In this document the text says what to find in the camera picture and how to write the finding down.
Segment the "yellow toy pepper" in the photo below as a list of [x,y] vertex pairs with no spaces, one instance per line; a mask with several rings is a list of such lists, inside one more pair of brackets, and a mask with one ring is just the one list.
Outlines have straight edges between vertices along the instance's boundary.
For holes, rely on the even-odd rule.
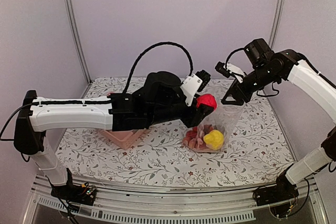
[[203,141],[209,149],[217,151],[224,144],[224,135],[219,130],[212,130],[204,135]]

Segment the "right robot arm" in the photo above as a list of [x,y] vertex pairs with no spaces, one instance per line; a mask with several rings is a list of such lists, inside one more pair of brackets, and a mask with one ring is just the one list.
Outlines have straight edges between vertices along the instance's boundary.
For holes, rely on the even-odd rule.
[[[274,52],[262,38],[255,39],[241,49],[249,59],[253,71],[245,74],[239,67],[218,62],[215,70],[235,80],[221,100],[222,104],[244,105],[252,95],[273,83],[288,81],[301,89],[335,121],[335,85],[326,79],[304,56],[292,49]],[[335,161],[335,130],[328,133],[319,147],[283,172],[278,185],[271,190],[276,201],[291,194],[292,186],[319,172]]]

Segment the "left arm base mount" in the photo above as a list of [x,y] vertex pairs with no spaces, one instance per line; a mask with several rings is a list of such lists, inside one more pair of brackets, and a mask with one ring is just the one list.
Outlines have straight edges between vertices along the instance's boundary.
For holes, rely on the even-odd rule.
[[82,185],[75,185],[72,181],[71,171],[68,168],[66,168],[66,171],[66,184],[63,186],[54,186],[52,184],[51,195],[65,201],[93,206],[97,194],[96,186],[89,185],[88,182]]

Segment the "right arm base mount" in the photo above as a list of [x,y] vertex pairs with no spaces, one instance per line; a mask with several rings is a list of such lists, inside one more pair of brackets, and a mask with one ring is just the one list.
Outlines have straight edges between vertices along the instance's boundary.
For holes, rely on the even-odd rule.
[[260,186],[253,192],[253,199],[257,206],[272,205],[271,214],[279,219],[287,218],[296,202],[299,192],[296,185],[292,185],[285,175],[280,175],[272,186]]

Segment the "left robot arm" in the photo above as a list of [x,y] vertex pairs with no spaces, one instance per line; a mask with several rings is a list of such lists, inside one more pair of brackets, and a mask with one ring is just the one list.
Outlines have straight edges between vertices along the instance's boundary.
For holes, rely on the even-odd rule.
[[174,120],[194,127],[214,111],[199,95],[210,78],[204,70],[185,80],[170,72],[153,72],[143,87],[133,93],[123,91],[77,100],[47,99],[30,90],[17,112],[14,147],[35,161],[61,195],[73,200],[78,188],[45,143],[47,130],[92,128],[119,132],[147,129]]

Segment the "clear zip top bag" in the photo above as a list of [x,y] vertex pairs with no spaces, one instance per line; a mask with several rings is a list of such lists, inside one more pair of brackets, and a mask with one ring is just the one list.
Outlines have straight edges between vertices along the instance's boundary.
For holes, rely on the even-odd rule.
[[222,151],[224,145],[229,141],[235,126],[241,117],[244,105],[223,105],[221,99],[224,97],[227,88],[221,86],[214,86],[206,91],[205,94],[212,94],[217,102],[217,108],[208,115],[199,125],[212,124],[215,130],[219,130],[224,135],[224,144],[221,149],[212,152],[199,153],[218,153]]

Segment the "red toy apple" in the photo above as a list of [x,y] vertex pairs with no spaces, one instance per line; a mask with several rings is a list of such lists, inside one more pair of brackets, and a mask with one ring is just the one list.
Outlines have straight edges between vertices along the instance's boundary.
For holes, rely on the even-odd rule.
[[213,108],[214,110],[216,110],[217,108],[216,99],[212,94],[200,95],[199,97],[197,97],[196,101],[197,101],[197,105],[196,105],[197,108],[199,108],[200,105],[209,106]]

